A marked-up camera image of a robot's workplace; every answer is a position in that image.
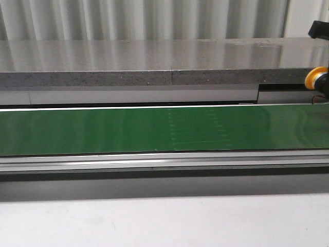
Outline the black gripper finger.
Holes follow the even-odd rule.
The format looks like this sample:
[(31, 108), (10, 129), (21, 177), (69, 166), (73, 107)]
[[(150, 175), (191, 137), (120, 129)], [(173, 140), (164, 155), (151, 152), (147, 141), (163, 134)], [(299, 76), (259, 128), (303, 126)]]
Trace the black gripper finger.
[(308, 35), (312, 39), (329, 40), (329, 22), (313, 21)]

